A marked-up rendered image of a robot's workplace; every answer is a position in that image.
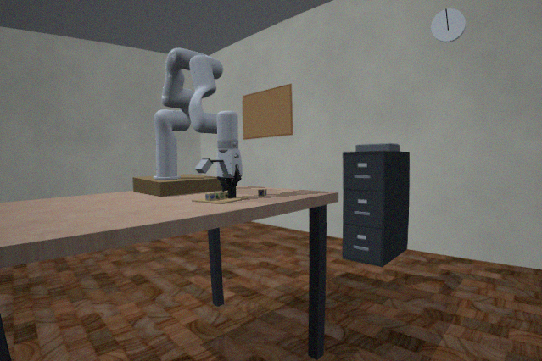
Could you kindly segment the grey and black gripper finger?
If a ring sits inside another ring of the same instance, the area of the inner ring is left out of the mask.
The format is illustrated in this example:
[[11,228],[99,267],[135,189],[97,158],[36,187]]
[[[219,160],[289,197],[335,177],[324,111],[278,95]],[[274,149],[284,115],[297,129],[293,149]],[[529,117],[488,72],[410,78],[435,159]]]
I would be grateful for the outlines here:
[[237,165],[235,167],[236,167],[236,171],[234,173],[235,175],[233,176],[233,178],[228,178],[228,181],[229,181],[228,198],[236,197],[236,186],[237,186],[237,183],[241,180],[241,175],[239,173]]
[[229,187],[228,178],[220,178],[217,176],[217,179],[221,181],[222,191],[227,191],[227,188]]

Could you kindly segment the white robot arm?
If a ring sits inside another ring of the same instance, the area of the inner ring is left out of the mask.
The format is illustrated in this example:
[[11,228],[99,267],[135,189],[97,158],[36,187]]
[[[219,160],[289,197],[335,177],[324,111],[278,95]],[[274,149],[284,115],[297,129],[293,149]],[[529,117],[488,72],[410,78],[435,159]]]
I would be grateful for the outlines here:
[[[191,71],[195,93],[183,88],[185,79],[182,69]],[[157,173],[157,176],[154,176],[155,180],[181,178],[177,175],[177,143],[173,131],[186,131],[191,123],[199,133],[217,134],[217,149],[238,148],[237,113],[234,111],[204,113],[202,108],[202,98],[215,93],[215,79],[219,79],[222,73],[221,61],[208,55],[184,48],[174,48],[169,52],[161,102],[166,107],[179,108],[180,111],[163,109],[154,116]]]

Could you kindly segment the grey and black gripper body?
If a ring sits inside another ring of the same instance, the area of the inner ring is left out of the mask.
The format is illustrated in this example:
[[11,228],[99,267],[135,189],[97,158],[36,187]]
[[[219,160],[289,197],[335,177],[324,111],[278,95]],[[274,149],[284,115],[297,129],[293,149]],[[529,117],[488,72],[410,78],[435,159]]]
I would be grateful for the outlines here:
[[243,166],[241,153],[238,148],[218,148],[216,160],[223,160],[223,162],[216,162],[216,174],[220,178],[232,178],[236,171],[236,165],[238,167],[241,177],[243,176]]

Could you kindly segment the tan flat mat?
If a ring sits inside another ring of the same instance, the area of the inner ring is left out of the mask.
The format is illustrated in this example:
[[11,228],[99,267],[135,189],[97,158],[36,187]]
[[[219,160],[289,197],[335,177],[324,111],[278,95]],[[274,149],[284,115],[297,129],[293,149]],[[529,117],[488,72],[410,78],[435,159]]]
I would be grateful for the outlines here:
[[225,198],[225,199],[216,199],[213,201],[206,201],[205,198],[192,200],[192,202],[200,202],[200,203],[217,203],[217,204],[223,204],[223,203],[231,203],[236,202],[244,199],[249,199],[248,197],[235,197],[235,198]]

